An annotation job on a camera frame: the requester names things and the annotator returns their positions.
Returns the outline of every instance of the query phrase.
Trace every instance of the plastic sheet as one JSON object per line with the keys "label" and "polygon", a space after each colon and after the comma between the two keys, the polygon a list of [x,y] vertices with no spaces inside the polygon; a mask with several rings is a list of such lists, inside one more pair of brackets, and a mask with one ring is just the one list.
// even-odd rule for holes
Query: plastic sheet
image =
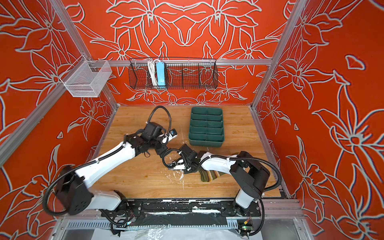
{"label": "plastic sheet", "polygon": [[[202,229],[202,228],[151,228],[145,230],[132,230],[122,232],[120,238],[113,235],[109,230],[96,228],[92,240],[241,240],[247,237],[239,235],[229,230]],[[258,233],[250,237],[251,240],[263,240],[262,234]]]}

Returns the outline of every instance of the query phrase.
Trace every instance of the white robotic arm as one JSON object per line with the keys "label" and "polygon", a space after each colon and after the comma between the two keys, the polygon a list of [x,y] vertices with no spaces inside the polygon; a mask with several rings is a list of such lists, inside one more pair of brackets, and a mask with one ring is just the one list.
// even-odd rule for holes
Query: white robotic arm
{"label": "white robotic arm", "polygon": [[[125,199],[120,192],[98,191],[94,190],[92,185],[121,163],[141,153],[145,154],[149,149],[155,149],[162,158],[163,164],[171,170],[180,169],[188,174],[203,168],[231,174],[241,188],[235,203],[244,209],[247,209],[255,199],[261,198],[264,190],[276,188],[280,184],[281,180],[278,180],[274,186],[265,189],[270,172],[260,162],[269,165],[277,172],[278,169],[267,161],[252,157],[247,152],[233,156],[213,155],[205,151],[196,153],[186,144],[180,149],[168,149],[166,144],[177,137],[177,132],[175,129],[171,130],[170,125],[166,132],[161,125],[150,122],[154,111],[144,129],[125,135],[124,140],[110,151],[74,169],[69,166],[64,168],[61,175],[45,192],[43,209],[48,214],[56,216],[65,213],[75,215],[85,209],[108,209],[111,211],[118,209],[123,204],[122,198]],[[181,158],[177,162],[166,164],[164,158],[171,151],[177,151]],[[65,211],[53,212],[48,208],[48,196],[54,186],[56,186],[54,193],[65,207]]]}
{"label": "white robotic arm", "polygon": [[[214,154],[210,152],[206,152],[201,156],[201,159],[208,158],[201,164],[202,169],[206,171],[214,170],[218,172],[224,172],[226,174],[231,174],[231,167],[236,164],[236,158],[238,155],[226,156],[226,158],[212,156],[214,156]],[[186,169],[186,167],[183,160],[180,161],[180,164],[172,168],[172,170],[184,169]],[[254,199],[255,197],[249,196],[243,191],[243,189],[240,189],[236,196],[235,202],[242,208],[246,209],[254,201]]]}

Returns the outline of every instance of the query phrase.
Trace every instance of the floral wall pattern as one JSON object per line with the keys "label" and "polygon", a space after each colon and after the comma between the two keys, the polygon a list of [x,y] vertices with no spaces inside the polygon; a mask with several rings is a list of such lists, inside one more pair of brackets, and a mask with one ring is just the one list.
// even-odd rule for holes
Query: floral wall pattern
{"label": "floral wall pattern", "polygon": [[[0,144],[59,84],[80,56],[48,0],[0,1]],[[56,219],[42,194],[66,165],[92,158],[112,114],[99,98],[56,102],[1,167],[0,239],[48,239]],[[52,195],[51,208],[61,208]]]}
{"label": "floral wall pattern", "polygon": [[[63,0],[96,60],[139,57],[271,58],[294,0],[161,1]],[[133,90],[126,67],[108,86],[118,103],[248,104],[266,66],[219,68],[219,88]]]}
{"label": "floral wall pattern", "polygon": [[316,239],[384,238],[384,5],[310,0],[257,113]]}
{"label": "floral wall pattern", "polygon": [[48,0],[0,1],[0,144],[80,56]]}
{"label": "floral wall pattern", "polygon": [[[1,167],[0,239],[48,239],[56,217],[41,206],[43,193],[67,165],[92,159],[113,108],[100,98],[56,102],[23,144]],[[51,209],[61,210],[50,197]]]}

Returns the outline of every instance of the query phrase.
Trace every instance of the wooden surface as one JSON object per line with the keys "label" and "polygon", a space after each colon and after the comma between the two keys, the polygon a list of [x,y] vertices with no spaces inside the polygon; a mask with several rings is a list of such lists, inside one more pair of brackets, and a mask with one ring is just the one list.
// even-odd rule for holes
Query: wooden surface
{"label": "wooden surface", "polygon": [[[232,155],[247,151],[254,157],[266,159],[252,116],[247,106],[220,106],[223,109],[225,141],[220,148],[191,146],[188,141],[189,120],[192,106],[167,106],[172,117],[172,129],[178,136],[167,144],[170,148],[180,148],[188,144],[196,152],[209,151],[214,154]],[[120,107],[114,117],[100,154],[107,152],[123,140],[124,134],[132,134],[145,127],[145,122],[154,106]],[[151,121],[168,128],[168,116],[158,109]],[[151,156],[143,154],[128,160],[100,178],[94,187],[99,190],[119,190],[127,198],[178,198],[178,197],[234,197],[240,189],[229,174],[212,182],[201,182],[200,174],[182,174],[168,170],[154,150]],[[178,158],[177,153],[166,157],[166,162]],[[276,181],[272,170],[267,186]],[[280,197],[278,189],[265,192],[265,197]]]}

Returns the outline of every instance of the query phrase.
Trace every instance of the green plastic tray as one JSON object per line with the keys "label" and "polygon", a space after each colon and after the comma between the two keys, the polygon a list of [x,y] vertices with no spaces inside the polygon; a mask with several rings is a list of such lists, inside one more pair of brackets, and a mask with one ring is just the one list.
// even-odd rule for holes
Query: green plastic tray
{"label": "green plastic tray", "polygon": [[188,137],[193,146],[221,147],[225,140],[223,110],[193,107]]}

